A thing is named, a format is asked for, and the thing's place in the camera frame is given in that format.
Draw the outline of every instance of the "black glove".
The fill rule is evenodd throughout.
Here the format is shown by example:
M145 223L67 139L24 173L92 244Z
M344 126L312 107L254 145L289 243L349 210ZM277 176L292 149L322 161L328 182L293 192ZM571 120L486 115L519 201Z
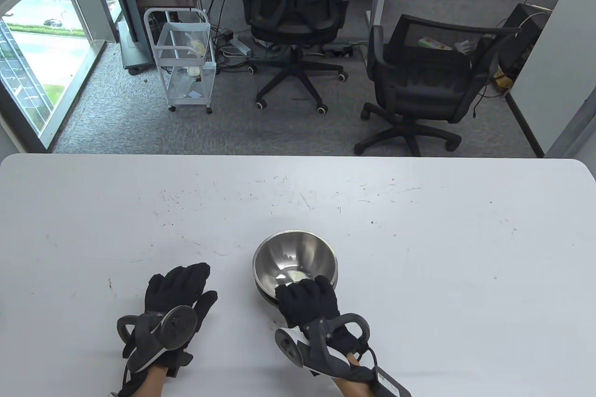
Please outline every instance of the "black glove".
M206 263L196 263L189 267L176 267L166 276L154 275L149 280L145 293L145 312L161 312L166 314L179 305L194 306L196 312L195 333L199 331L207 312L217 301L216 291L203 293L210 267ZM192 360L192 355L184 352L190 343L189 339L181 348L170 350L161 354L153 364L168 368L168 375L175 376L175 371L181 366L186 366ZM130 339L122 352L128 358L136 347L135 331L130 334ZM118 393L120 397L132 395L145 381L149 368L131 374L130 380L123 385Z
M306 337L305 325L322 316L327 320L337 318L337 298L332 285L325 276L317 276L315 280L303 279L289 286L281 285L275 289L275 297L279 301L279 311L285 317L288 327L300 327ZM361 351L358 339L342 325L334 330L327 345L343 355Z

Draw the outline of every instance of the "wire cart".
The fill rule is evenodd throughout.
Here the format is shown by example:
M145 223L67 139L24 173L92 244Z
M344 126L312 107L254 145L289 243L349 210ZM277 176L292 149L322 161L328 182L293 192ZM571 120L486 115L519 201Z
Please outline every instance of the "wire cart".
M157 43L151 37L149 24L149 16L154 12L165 13L167 20ZM201 22L172 22L172 12L196 13ZM217 66L207 14L196 7L152 7L145 11L144 22L168 110L174 112L177 105L205 105L207 114L211 114L211 92ZM172 67L172 72L166 82L167 67Z

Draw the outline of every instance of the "office chair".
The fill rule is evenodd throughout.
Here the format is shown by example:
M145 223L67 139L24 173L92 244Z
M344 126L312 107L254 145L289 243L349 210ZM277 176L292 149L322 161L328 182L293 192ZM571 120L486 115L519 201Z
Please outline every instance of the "office chair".
M246 23L251 26L254 37L280 45L290 46L289 60L251 60L249 72L256 72L256 65L283 67L256 96L256 106L266 108L264 95L282 80L292 75L297 77L317 101L317 112L326 114L328 107L309 78L306 71L335 71L344 82L347 73L340 65L305 61L304 46L322 45L332 42L343 26L349 0L242 0Z
M364 104L360 118L378 114L392 127L358 142L354 153L361 155L377 142L401 136L412 155L421 156L416 135L444 139L446 150L456 150L461 136L417 120L460 122L496 72L498 50L519 31L447 25L402 15L389 43L383 44L383 28L372 27L366 72L374 81L379 105Z

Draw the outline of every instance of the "gray carpet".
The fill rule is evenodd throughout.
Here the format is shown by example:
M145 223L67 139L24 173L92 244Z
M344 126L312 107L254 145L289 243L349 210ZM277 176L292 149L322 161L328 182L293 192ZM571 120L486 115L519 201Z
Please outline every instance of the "gray carpet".
M219 15L222 0L216 0L212 14ZM386 0L382 24L386 38L401 14L462 25L494 26L524 0ZM556 0L528 0L553 7ZM361 40L366 35L364 10L370 0L353 0L339 38ZM247 26L241 0L227 0L222 26L236 30ZM349 80L341 83L332 75L312 76L312 82L329 106L319 116L314 101L297 80L286 80L267 97L269 107L255 108L255 93L277 72L260 69L222 73L213 90L214 113L203 107L166 108L162 86L155 69L129 76L122 69L120 49L106 48L78 104L58 137L56 153L167 153L230 155L351 155L354 143L388 127L372 116L359 118L362 104L374 102L374 87L366 77L360 57L342 60ZM489 88L488 95L494 95ZM526 138L502 98L484 99L460 123L432 122L431 125L459 133L462 144L449 153L440 140L419 138L423 156L533 157ZM402 138L366 151L369 156L408 155Z

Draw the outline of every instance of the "chair armrest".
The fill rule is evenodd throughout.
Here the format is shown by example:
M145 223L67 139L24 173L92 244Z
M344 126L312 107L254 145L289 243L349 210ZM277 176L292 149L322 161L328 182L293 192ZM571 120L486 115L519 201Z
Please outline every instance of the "chair armrest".
M383 42L383 27L375 25L371 28L370 38L368 39L368 60L366 61L366 74L370 80L374 80L373 69L377 63L385 69L396 69L394 65L391 65L383 57L384 48L385 43Z

